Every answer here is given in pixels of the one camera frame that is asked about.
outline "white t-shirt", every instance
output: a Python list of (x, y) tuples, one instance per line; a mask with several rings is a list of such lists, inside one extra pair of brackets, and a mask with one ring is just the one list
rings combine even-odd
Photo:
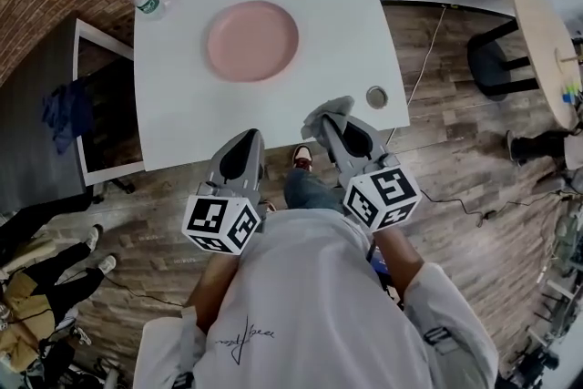
[[(206, 339), (197, 328), (193, 387), (494, 386), (496, 348), (441, 268), (424, 265), (403, 313), (364, 258), (363, 232), (339, 213), (280, 211), (264, 231), (243, 252)], [(135, 388), (172, 387), (182, 334), (180, 318), (146, 324)]]

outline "wooden floor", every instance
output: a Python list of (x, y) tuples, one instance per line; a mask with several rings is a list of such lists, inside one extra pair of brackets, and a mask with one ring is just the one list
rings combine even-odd
[[(441, 9), (387, 6), (384, 11), (409, 94)], [(507, 129), (534, 136), (552, 126), (542, 94), (528, 91), (494, 103), (477, 91), (469, 75), (467, 40), (505, 21), (446, 11), (411, 103), (411, 126), (397, 130), (390, 144), (430, 197), (461, 198), (469, 210), (498, 210), (507, 200), (534, 199), (529, 197), (530, 189), (554, 167), (544, 159), (519, 169), (506, 160), (500, 145)], [(524, 55), (519, 33), (503, 42), (511, 57)], [(334, 169), (322, 151), (314, 149), (318, 152), (315, 170), (333, 183)], [(291, 152), (292, 148), (268, 151), (268, 179), (261, 187), (281, 209)], [(84, 238), (92, 224), (102, 224), (107, 231), (87, 264), (114, 253), (118, 256), (118, 267), (110, 276), (114, 281), (138, 293), (184, 302), (206, 255), (182, 238), (180, 223), (186, 199), (202, 180), (205, 168), (206, 163), (198, 163), (138, 174), (131, 177), (137, 188), (133, 195), (109, 189), (105, 202), (86, 213), (56, 218), (46, 231), (65, 246)], [(478, 228), (478, 216), (466, 216), (459, 204), (424, 199), (405, 227), (419, 251), (429, 261), (440, 263), (472, 304), (499, 349), (503, 369), (504, 361), (526, 341), (526, 326), (539, 303), (536, 279), (547, 260), (558, 206), (554, 196), (532, 207), (508, 205)], [(142, 325), (169, 312), (176, 312), (176, 307), (134, 298), (105, 281), (80, 305), (79, 322), (93, 346), (77, 355), (81, 361), (99, 355), (115, 358), (131, 375)]]

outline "small round dish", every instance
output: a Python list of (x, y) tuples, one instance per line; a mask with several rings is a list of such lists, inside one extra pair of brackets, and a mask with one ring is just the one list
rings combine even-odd
[(207, 50), (217, 74), (232, 82), (271, 78), (292, 61), (300, 34), (292, 16), (271, 2), (232, 5), (210, 27)]

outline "black pants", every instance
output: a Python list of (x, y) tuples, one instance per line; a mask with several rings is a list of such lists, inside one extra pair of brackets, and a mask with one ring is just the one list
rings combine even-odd
[(46, 295), (55, 316), (55, 325), (63, 321), (66, 312), (77, 303), (89, 298), (103, 281), (103, 272), (94, 268), (87, 269), (85, 277), (55, 285), (63, 272), (84, 260), (90, 252), (85, 243), (78, 243), (61, 251), (57, 256), (38, 262), (24, 270), (24, 274), (37, 284), (33, 295)]
[(38, 204), (18, 211), (6, 224), (0, 226), (0, 266), (12, 260), (18, 246), (29, 241), (57, 214), (87, 210), (92, 199), (93, 189), (89, 188), (83, 195)]
[(65, 373), (69, 365), (73, 363), (75, 349), (65, 339), (57, 341), (51, 348), (43, 366), (45, 367), (45, 385), (40, 387), (58, 387), (59, 378)]
[(547, 131), (536, 138), (516, 138), (510, 148), (512, 159), (526, 162), (545, 156), (564, 158), (565, 138), (568, 135), (567, 131)]

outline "round wooden table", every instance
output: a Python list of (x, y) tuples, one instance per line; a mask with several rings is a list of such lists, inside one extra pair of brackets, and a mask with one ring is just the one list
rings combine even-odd
[[(571, 36), (549, 0), (513, 2), (516, 20), (474, 36), (467, 43), (472, 76), (479, 89), (493, 100), (540, 88), (557, 123), (572, 129), (577, 125), (577, 114), (563, 101), (563, 93), (568, 86), (580, 87), (581, 76)], [(496, 40), (517, 30), (525, 38), (528, 56), (508, 61)], [(530, 65), (535, 78), (511, 81), (511, 70)]]

